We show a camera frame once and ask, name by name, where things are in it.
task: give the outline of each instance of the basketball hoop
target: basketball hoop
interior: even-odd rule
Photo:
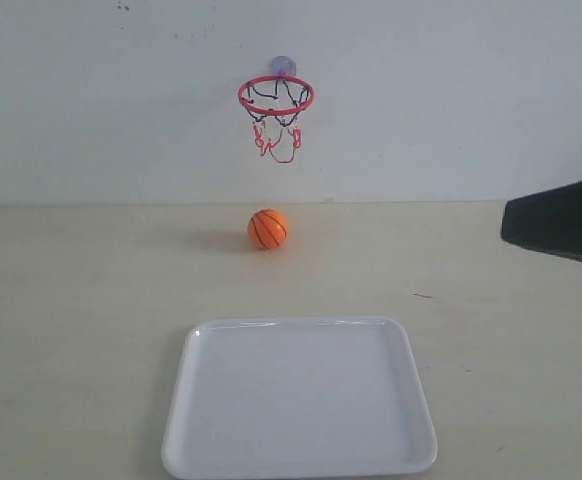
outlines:
[[[253,119],[255,144],[260,149],[260,156],[268,153],[278,163],[293,161],[295,151],[302,146],[298,116],[311,106],[314,96],[311,85],[300,78],[286,75],[283,70],[278,75],[254,78],[240,87],[238,100]],[[277,133],[272,132],[272,120],[279,125]],[[281,160],[275,150],[285,133],[292,139],[293,150],[290,158]]]

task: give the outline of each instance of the mini basketball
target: mini basketball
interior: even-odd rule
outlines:
[[[249,238],[263,250],[279,247],[287,239],[289,223],[277,210],[260,210],[249,220]]]

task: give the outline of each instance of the black object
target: black object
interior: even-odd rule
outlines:
[[[582,182],[507,202],[502,240],[582,262]]]

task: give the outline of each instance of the beige table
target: beige table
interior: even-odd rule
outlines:
[[[167,479],[182,342],[218,317],[379,314],[410,334],[422,479],[582,479],[582,264],[498,238],[501,204],[0,209],[0,480]]]

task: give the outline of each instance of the table surface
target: table surface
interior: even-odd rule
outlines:
[[[582,478],[582,264],[499,239],[501,203],[0,208],[0,480],[168,479],[188,330],[384,315],[409,333],[440,454],[421,479]]]

